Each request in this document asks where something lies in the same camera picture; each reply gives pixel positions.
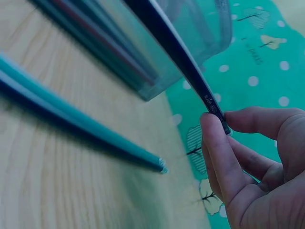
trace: plastic container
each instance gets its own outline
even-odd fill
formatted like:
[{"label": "plastic container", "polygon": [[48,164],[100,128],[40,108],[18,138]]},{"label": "plastic container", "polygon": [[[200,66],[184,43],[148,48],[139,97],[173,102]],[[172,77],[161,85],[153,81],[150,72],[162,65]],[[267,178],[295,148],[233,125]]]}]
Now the plastic container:
[{"label": "plastic container", "polygon": [[[226,0],[157,0],[182,40],[203,70],[208,58],[225,50],[232,38],[231,14]],[[134,88],[144,100],[150,100],[178,81],[182,74],[141,22],[120,0],[100,0],[104,12],[114,22],[109,30],[120,31],[118,39],[132,44],[134,50],[153,69],[150,82],[143,80]],[[129,85],[134,78],[124,79]]]}]

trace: wooden table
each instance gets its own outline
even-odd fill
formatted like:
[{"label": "wooden table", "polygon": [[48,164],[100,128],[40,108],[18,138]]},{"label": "wooden table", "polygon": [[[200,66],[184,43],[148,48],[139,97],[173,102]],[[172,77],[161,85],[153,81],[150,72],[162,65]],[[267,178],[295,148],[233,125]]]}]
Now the wooden table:
[{"label": "wooden table", "polygon": [[0,49],[170,168],[110,158],[0,97],[0,229],[210,228],[164,94],[143,102],[25,0],[0,0]]}]

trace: hand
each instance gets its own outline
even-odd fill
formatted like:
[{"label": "hand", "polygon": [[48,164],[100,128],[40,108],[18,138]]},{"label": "hand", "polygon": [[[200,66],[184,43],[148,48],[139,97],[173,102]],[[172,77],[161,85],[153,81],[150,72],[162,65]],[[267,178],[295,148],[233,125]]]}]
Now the hand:
[{"label": "hand", "polygon": [[225,117],[235,131],[277,140],[282,161],[270,160],[226,136],[216,116],[203,114],[207,173],[213,192],[225,204],[231,227],[305,228],[305,112],[251,107],[227,112]]}]

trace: green polka dot cloth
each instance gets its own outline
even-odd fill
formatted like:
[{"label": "green polka dot cloth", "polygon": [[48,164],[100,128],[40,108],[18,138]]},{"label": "green polka dot cloth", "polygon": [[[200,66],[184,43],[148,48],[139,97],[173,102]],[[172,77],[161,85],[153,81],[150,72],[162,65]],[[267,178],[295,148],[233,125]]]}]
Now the green polka dot cloth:
[{"label": "green polka dot cloth", "polygon": [[[232,0],[230,5],[231,45],[204,63],[204,76],[221,108],[238,110],[254,105],[305,109],[304,37],[291,29],[270,0]],[[202,158],[199,117],[206,109],[185,80],[166,93],[194,176],[200,181],[211,227],[229,228],[225,209],[209,187]],[[275,141],[258,134],[234,133],[234,138],[279,161]]]}]

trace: white dot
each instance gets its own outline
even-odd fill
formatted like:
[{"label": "white dot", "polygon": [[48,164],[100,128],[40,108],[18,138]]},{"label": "white dot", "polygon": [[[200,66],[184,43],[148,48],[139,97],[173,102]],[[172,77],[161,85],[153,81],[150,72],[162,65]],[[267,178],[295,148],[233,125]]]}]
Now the white dot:
[{"label": "white dot", "polygon": [[172,116],[172,120],[174,125],[179,125],[182,122],[182,115],[181,114],[174,114]]},{"label": "white dot", "polygon": [[249,77],[248,79],[248,84],[251,86],[251,87],[255,87],[258,85],[258,78],[256,76],[251,76]]},{"label": "white dot", "polygon": [[229,66],[228,65],[221,65],[220,67],[219,67],[219,71],[221,72],[221,73],[225,73],[225,72],[227,72],[229,70]]},{"label": "white dot", "polygon": [[279,27],[284,27],[284,26],[285,26],[285,22],[279,20],[279,21],[277,21],[277,25],[278,25]]},{"label": "white dot", "polygon": [[191,88],[189,82],[187,82],[186,80],[183,81],[183,89],[185,90],[189,90]]},{"label": "white dot", "polygon": [[283,97],[281,97],[281,98],[278,100],[278,103],[279,103],[281,106],[288,106],[288,104],[289,104],[289,99],[288,99],[286,96],[283,96]]},{"label": "white dot", "polygon": [[236,20],[237,19],[237,14],[232,14],[231,18],[232,18],[232,20]]},{"label": "white dot", "polygon": [[289,63],[287,61],[281,61],[280,62],[280,68],[283,70],[283,71],[288,71],[290,66],[289,66]]},{"label": "white dot", "polygon": [[222,218],[227,218],[227,212],[225,211],[225,207],[224,207],[224,206],[221,206],[221,207],[220,207],[219,215],[220,215]]},{"label": "white dot", "polygon": [[217,102],[220,102],[221,101],[221,95],[219,93],[215,93],[214,94],[214,97],[216,99]]}]

